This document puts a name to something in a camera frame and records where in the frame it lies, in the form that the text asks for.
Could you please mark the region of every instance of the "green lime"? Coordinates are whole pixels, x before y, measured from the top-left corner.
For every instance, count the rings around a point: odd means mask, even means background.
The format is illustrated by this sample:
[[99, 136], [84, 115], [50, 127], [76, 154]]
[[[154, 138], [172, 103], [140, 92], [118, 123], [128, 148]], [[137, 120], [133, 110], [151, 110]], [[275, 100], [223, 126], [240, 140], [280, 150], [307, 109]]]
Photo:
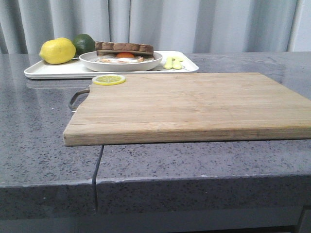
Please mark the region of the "green lime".
[[88, 34], [79, 34], [72, 40], [77, 49], [77, 55], [95, 51], [95, 41]]

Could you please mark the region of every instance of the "gray countertop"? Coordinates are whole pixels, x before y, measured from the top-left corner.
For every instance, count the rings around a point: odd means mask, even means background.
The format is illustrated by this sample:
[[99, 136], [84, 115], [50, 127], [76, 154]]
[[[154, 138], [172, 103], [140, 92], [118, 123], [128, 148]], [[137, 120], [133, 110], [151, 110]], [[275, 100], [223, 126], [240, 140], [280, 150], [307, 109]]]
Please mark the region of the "gray countertop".
[[[311, 99], [311, 52], [187, 56]], [[65, 147], [68, 102], [91, 81], [26, 78], [39, 60], [0, 54], [0, 219], [311, 204], [311, 140]]]

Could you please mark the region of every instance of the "bamboo cutting board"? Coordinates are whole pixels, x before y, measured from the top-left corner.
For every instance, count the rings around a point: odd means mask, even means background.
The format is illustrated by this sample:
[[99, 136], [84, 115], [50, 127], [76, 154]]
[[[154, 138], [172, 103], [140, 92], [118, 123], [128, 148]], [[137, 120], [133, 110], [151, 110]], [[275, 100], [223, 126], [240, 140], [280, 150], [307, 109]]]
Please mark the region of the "bamboo cutting board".
[[66, 146], [311, 138], [311, 100], [262, 74], [125, 76], [91, 85]]

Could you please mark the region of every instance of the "fried egg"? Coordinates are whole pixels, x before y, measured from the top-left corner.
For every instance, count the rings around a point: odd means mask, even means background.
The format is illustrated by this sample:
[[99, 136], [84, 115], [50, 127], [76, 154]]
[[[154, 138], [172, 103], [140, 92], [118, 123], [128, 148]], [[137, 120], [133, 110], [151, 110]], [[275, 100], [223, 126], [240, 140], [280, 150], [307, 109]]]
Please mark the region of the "fried egg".
[[109, 53], [100, 56], [97, 62], [102, 63], [115, 63], [115, 64], [126, 64], [126, 63], [139, 63], [144, 61], [152, 61], [154, 58], [152, 56], [142, 57], [133, 55], [130, 52], [120, 52], [117, 54]]

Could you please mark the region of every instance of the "lemon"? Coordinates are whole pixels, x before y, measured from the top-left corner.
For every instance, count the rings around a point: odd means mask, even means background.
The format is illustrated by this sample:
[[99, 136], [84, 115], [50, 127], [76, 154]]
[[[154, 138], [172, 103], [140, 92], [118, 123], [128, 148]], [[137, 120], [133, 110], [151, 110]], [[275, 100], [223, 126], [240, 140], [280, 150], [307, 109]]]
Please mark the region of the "lemon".
[[95, 51], [95, 41], [88, 34], [79, 34], [72, 40], [73, 45], [77, 49], [77, 55], [81, 55], [86, 52]]
[[57, 38], [45, 42], [40, 50], [40, 57], [50, 64], [70, 61], [76, 54], [76, 48], [67, 38]]
[[97, 85], [117, 85], [125, 82], [126, 78], [123, 75], [100, 75], [93, 78], [93, 83]]

